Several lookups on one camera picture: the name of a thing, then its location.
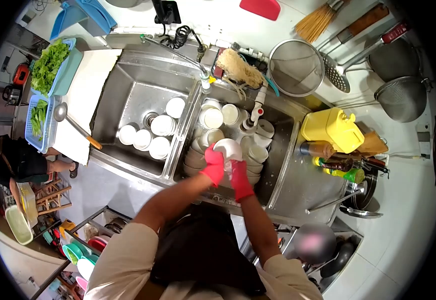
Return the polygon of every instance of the woman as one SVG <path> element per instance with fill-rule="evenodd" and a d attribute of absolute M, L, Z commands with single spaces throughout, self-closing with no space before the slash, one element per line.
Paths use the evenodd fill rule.
<path fill-rule="evenodd" d="M 66 163 L 62 160 L 49 161 L 46 156 L 60 154 L 49 148 L 46 154 L 25 139 L 12 140 L 7 134 L 0 136 L 0 184 L 9 188 L 18 207 L 19 192 L 17 183 L 42 183 L 48 180 L 48 173 L 70 171 L 70 177 L 77 177 L 78 163 Z"/>
<path fill-rule="evenodd" d="M 301 262 L 278 248 L 270 219 L 246 176 L 231 161 L 231 185 L 260 258 L 257 270 L 239 251 L 230 216 L 200 193 L 224 176 L 223 155 L 205 152 L 207 167 L 163 189 L 115 234 L 96 262 L 84 300 L 322 300 Z"/>

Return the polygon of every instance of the wooden stool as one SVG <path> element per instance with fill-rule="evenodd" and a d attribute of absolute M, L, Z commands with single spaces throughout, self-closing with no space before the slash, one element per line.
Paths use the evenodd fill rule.
<path fill-rule="evenodd" d="M 35 198 L 37 199 L 36 204 L 39 216 L 65 207 L 70 207 L 72 205 L 71 202 L 64 205 L 62 205 L 60 202 L 60 198 L 62 196 L 61 194 L 71 189 L 71 186 L 67 186 L 64 189 L 59 189 L 57 187 L 57 183 L 60 183 L 61 181 L 61 179 L 57 179 L 36 191 Z"/>

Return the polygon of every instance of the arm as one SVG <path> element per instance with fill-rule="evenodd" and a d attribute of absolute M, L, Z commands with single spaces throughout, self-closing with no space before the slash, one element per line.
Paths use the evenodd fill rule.
<path fill-rule="evenodd" d="M 23 208 L 21 207 L 20 192 L 18 191 L 17 182 L 12 177 L 10 177 L 9 188 L 10 188 L 11 195 L 13 196 L 13 198 L 15 198 L 15 202 L 17 203 L 18 209 L 22 213 L 25 213 L 23 211 Z"/>
<path fill-rule="evenodd" d="M 281 254 L 275 228 L 263 211 L 246 175 L 245 161 L 231 161 L 231 185 L 236 202 L 241 203 L 245 227 L 253 250 L 260 257 L 261 266 L 271 257 Z"/>
<path fill-rule="evenodd" d="M 275 227 L 255 195 L 241 198 L 240 203 L 250 243 L 264 266 L 269 258 L 281 254 Z"/>
<path fill-rule="evenodd" d="M 213 151 L 214 146 L 215 144 L 212 144 L 205 151 L 207 162 L 205 169 L 151 197 L 133 222 L 144 224 L 157 232 L 166 221 L 176 217 L 191 202 L 195 201 L 200 193 L 211 185 L 218 186 L 223 178 L 224 159 L 221 152 Z"/>
<path fill-rule="evenodd" d="M 199 173 L 164 189 L 145 203 L 133 222 L 144 224 L 156 232 L 166 221 L 182 212 L 212 184 L 213 182 L 207 175 Z"/>

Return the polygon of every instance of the green lettuce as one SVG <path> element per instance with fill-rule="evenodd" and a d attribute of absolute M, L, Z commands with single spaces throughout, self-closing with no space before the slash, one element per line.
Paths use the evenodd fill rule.
<path fill-rule="evenodd" d="M 43 50 L 31 72 L 31 87 L 46 96 L 52 88 L 60 65 L 69 54 L 68 45 L 63 44 L 61 39 Z"/>

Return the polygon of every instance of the hand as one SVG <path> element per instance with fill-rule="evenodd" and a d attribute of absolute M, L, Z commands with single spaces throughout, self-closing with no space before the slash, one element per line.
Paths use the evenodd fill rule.
<path fill-rule="evenodd" d="M 225 159 L 223 158 L 223 153 L 213 150 L 215 144 L 216 143 L 214 142 L 210 145 L 210 147 L 205 150 L 205 160 L 207 162 L 207 167 L 200 171 L 200 173 L 210 177 L 213 185 L 217 187 L 225 172 Z"/>
<path fill-rule="evenodd" d="M 246 162 L 231 160 L 231 186 L 235 190 L 235 200 L 240 202 L 242 198 L 254 195 L 253 188 L 246 175 Z"/>

